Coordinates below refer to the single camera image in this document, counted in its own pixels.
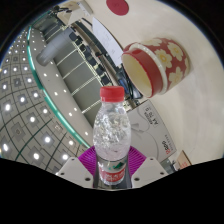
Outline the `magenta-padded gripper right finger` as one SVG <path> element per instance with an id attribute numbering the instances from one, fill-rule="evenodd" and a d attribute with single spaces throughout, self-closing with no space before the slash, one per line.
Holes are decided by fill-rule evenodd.
<path id="1" fill-rule="evenodd" d="M 126 174 L 128 188 L 140 188 L 167 175 L 166 170 L 154 157 L 146 157 L 136 148 L 130 148 Z"/>

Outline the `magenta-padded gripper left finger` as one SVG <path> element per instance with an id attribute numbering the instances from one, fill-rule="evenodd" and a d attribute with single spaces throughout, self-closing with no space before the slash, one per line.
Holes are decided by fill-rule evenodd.
<path id="1" fill-rule="evenodd" d="M 70 157 L 58 171 L 58 176 L 84 188 L 94 186 L 97 157 L 93 147 L 79 157 Z"/>

